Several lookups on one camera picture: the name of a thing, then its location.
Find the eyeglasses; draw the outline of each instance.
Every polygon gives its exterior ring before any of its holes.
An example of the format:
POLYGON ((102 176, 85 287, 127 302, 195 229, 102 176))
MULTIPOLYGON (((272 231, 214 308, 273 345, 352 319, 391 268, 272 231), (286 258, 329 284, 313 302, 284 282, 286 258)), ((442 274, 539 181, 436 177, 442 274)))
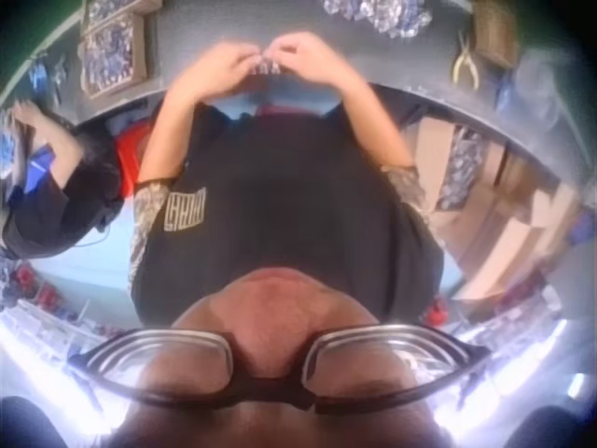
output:
POLYGON ((88 384, 154 406, 216 410, 275 401, 349 414, 426 399, 478 372, 490 353, 416 325, 352 327, 314 335, 284 377, 256 378, 230 334, 143 329, 68 362, 88 384))

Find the gray table surface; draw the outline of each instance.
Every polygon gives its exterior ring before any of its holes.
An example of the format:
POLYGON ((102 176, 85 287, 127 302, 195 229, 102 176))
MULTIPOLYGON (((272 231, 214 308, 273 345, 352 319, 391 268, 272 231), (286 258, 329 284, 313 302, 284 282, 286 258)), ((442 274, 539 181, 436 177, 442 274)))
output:
MULTIPOLYGON (((378 34, 367 21, 349 22, 327 15, 320 0, 166 0, 161 11, 146 17, 148 81, 105 98, 88 99, 79 83, 77 25, 49 49, 49 68, 61 54, 66 55, 69 67, 62 87, 62 104, 49 104, 49 108, 79 124, 164 91, 196 55, 220 39, 241 39, 267 46, 277 35, 310 30, 339 49, 370 82, 446 106, 503 135, 560 179, 582 187, 590 167, 565 119, 560 118, 546 130, 516 95, 507 109, 498 114, 493 105, 500 72, 479 57, 478 91, 472 90, 465 71, 458 86, 451 83, 451 67, 460 50, 457 32, 468 30, 472 18, 459 7, 440 0, 428 0, 428 4, 434 13, 429 28, 411 40, 400 40, 378 34)), ((27 77, 23 77, 13 95, 31 95, 27 77)))

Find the black eyeglass frame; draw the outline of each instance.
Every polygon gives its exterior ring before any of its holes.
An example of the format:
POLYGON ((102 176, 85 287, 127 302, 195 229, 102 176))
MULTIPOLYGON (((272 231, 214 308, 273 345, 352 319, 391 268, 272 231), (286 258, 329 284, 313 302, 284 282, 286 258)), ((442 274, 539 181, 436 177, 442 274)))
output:
POLYGON ((256 378, 250 375, 246 368, 243 352, 240 350, 234 337, 229 333, 179 329, 134 329, 102 343, 86 354, 70 357, 68 365, 79 377, 95 383, 113 394, 152 406, 214 411, 234 406, 243 401, 266 401, 290 404, 304 411, 314 408, 314 412, 319 414, 344 415, 373 413, 426 399, 439 390, 453 384, 463 376, 481 370, 490 355, 491 351, 486 347, 463 343, 447 333, 419 325, 355 326, 330 329, 314 334, 298 351, 295 361, 286 376, 280 378, 256 378), (431 383, 377 397, 321 397, 315 395, 303 384, 304 377, 307 375, 307 370, 310 366, 309 361, 316 360, 318 353, 330 343, 342 341, 347 335, 355 336, 367 331, 370 332, 371 337, 376 335, 381 337, 384 333, 392 334, 397 330, 426 333, 428 336, 437 338, 436 342, 445 343, 442 349, 452 351, 453 353, 460 353, 461 355, 464 354, 462 358, 468 357, 468 360, 464 360, 455 371, 431 383), (98 358, 101 359, 102 356, 105 357, 110 355, 110 353, 114 353, 115 350, 118 350, 119 346, 130 345, 131 342, 126 342, 130 338, 142 339, 151 335, 175 336, 183 334, 207 337, 212 342, 218 341, 222 343, 222 348, 227 350, 227 354, 229 355, 228 363, 231 362, 231 365, 229 365, 231 367, 231 376, 228 384, 222 390, 215 393, 193 396, 140 390, 107 380, 89 367, 91 362, 97 362, 98 358))

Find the pliers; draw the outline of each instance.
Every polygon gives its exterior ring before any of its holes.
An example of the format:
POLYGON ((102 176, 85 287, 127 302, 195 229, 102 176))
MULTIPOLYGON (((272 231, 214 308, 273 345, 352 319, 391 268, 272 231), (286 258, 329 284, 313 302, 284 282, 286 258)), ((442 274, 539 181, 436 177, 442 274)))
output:
POLYGON ((456 59, 456 63, 454 63, 454 67, 451 70, 451 82, 454 84, 458 84, 458 78, 460 77, 460 69, 462 65, 466 65, 468 67, 468 71, 470 72, 471 76, 473 77, 473 89, 479 89, 479 70, 477 70, 477 66, 473 62, 473 59, 470 57, 470 40, 463 36, 462 32, 458 32, 458 40, 460 40, 460 56, 456 59))

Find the shirt logo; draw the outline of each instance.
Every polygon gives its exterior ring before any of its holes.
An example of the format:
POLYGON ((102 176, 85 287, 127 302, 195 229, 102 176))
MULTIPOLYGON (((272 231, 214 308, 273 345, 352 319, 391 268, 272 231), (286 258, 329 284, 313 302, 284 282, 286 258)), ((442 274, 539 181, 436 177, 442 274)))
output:
POLYGON ((171 192, 166 204, 164 230, 183 231, 201 224, 206 196, 205 188, 189 194, 171 192))

